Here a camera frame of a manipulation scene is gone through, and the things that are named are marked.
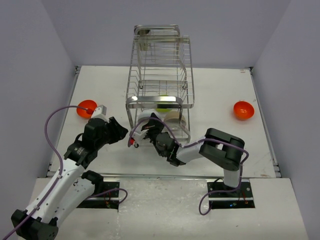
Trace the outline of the white ribbed bowl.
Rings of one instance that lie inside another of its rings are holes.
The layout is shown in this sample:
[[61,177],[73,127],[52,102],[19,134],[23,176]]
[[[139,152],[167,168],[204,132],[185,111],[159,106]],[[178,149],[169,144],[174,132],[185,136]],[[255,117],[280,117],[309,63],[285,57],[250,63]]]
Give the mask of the white ribbed bowl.
[[144,111],[142,111],[138,118],[137,118],[137,123],[140,123],[141,126],[147,124],[149,122],[149,118],[150,117],[158,117],[158,113],[156,111],[154,111],[153,109],[145,109]]

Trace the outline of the orange plastic bowl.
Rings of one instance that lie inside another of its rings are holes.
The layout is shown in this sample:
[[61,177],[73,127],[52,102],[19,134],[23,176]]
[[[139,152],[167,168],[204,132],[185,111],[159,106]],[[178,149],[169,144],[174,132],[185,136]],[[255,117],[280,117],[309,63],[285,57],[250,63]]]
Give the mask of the orange plastic bowl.
[[81,118],[90,119],[97,106],[98,104],[95,101],[86,99],[78,104],[76,113]]
[[237,119],[245,121],[254,116],[255,109],[247,101],[238,101],[233,106],[233,113]]

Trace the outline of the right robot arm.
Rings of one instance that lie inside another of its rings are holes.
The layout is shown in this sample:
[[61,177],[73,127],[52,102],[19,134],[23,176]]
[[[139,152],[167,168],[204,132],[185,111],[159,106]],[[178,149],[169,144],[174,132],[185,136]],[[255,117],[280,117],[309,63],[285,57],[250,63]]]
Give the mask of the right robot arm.
[[206,158],[223,169],[223,191],[233,197],[241,191],[240,175],[242,155],[246,154],[245,141],[215,128],[208,128],[205,135],[189,144],[181,144],[169,131],[169,126],[154,113],[141,126],[143,138],[150,140],[159,156],[175,167],[200,158]]

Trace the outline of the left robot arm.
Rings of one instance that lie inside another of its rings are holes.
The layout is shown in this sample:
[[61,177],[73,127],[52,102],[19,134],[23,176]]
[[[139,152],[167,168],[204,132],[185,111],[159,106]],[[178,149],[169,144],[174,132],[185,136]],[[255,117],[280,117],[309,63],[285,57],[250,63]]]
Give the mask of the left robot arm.
[[13,232],[25,240],[53,240],[66,217],[89,197],[103,194],[103,177],[88,170],[105,145],[123,140],[128,130],[114,117],[91,118],[59,159],[59,168],[38,197],[11,216]]

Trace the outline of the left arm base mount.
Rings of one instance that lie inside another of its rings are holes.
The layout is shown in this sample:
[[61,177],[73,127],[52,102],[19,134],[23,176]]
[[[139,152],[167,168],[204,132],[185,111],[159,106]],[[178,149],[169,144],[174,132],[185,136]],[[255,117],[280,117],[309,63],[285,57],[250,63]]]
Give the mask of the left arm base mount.
[[90,183],[94,186],[94,191],[92,197],[82,201],[77,208],[79,209],[119,209],[119,190],[112,192],[104,193],[106,191],[119,188],[119,181],[105,181],[104,177],[99,173],[88,170],[84,172],[81,176],[81,179],[89,180]]

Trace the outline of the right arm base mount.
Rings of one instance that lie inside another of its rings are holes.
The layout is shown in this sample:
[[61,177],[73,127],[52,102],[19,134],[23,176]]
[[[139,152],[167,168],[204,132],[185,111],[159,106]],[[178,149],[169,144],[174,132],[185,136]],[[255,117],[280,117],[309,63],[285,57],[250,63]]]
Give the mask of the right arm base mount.
[[212,210],[253,209],[256,207],[249,179],[242,180],[240,189],[237,191],[209,194],[208,203]]

